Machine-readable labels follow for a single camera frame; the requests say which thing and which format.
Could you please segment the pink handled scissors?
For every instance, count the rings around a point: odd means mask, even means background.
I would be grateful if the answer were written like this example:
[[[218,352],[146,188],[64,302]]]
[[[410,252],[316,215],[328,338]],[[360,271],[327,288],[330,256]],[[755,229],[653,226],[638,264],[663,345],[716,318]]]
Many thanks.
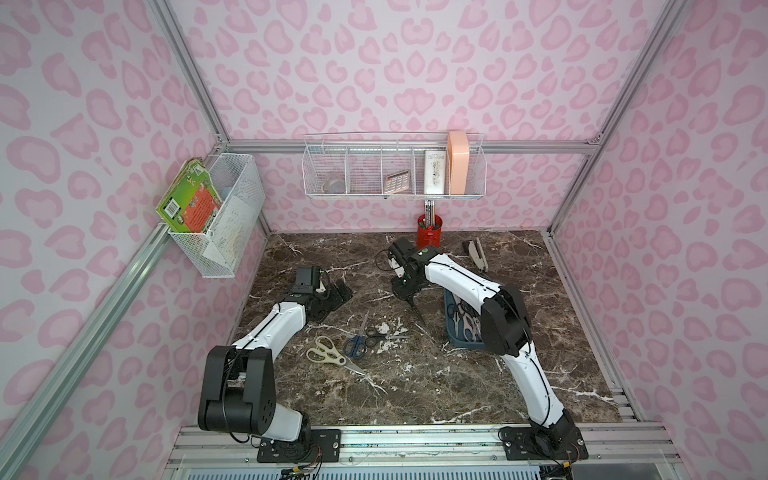
[[[481,343],[480,319],[477,316],[465,313],[462,315],[462,336],[466,342]]]

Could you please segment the large black scissors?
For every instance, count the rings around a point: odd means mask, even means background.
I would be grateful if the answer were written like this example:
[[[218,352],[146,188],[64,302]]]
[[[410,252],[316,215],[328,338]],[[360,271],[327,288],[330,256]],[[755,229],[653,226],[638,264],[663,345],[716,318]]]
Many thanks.
[[[421,314],[421,311],[415,303],[415,296],[419,292],[419,289],[415,288],[413,285],[407,283],[403,279],[395,278],[394,283],[392,284],[392,290],[397,299],[405,301],[408,304],[411,311],[416,316],[415,322],[418,328],[426,332],[426,322],[423,315]]]

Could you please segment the medium black scissors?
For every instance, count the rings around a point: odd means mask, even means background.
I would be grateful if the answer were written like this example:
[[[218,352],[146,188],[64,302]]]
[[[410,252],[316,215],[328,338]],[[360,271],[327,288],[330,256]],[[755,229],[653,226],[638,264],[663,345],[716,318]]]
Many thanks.
[[[474,315],[473,309],[465,301],[459,300],[457,303],[455,303],[452,307],[449,308],[449,313],[452,317],[452,321],[454,324],[454,336],[459,340],[465,341],[461,333],[462,315],[465,313]]]

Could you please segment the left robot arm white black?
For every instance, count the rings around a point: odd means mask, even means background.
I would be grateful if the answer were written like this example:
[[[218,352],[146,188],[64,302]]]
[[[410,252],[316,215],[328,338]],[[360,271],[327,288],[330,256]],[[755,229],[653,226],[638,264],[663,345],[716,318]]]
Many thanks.
[[[282,442],[305,442],[304,416],[277,401],[274,361],[309,322],[320,322],[353,297],[342,280],[294,286],[251,332],[207,355],[198,427]]]

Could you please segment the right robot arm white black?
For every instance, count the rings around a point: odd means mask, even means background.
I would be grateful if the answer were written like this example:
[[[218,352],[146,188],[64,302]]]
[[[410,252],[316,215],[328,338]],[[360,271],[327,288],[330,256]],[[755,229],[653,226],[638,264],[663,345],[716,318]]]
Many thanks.
[[[501,358],[525,401],[528,450],[552,459],[574,455],[582,444],[580,430],[540,364],[519,289],[472,273],[432,245],[418,249],[404,237],[391,244],[387,255],[396,298],[411,303],[423,288],[436,284],[480,314],[485,349]]]

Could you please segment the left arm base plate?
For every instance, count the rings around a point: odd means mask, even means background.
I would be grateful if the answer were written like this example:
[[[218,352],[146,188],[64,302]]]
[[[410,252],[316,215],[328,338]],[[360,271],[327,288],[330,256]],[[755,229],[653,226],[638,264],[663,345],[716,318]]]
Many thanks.
[[[268,463],[337,463],[342,431],[321,428],[303,431],[293,442],[260,439],[256,461]]]

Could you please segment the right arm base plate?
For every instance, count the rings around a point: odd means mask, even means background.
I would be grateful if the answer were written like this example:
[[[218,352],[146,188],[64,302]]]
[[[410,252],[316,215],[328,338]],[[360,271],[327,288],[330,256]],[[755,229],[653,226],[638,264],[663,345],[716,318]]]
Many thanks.
[[[576,426],[512,427],[498,431],[507,460],[554,460],[576,462],[590,457],[586,442]]]

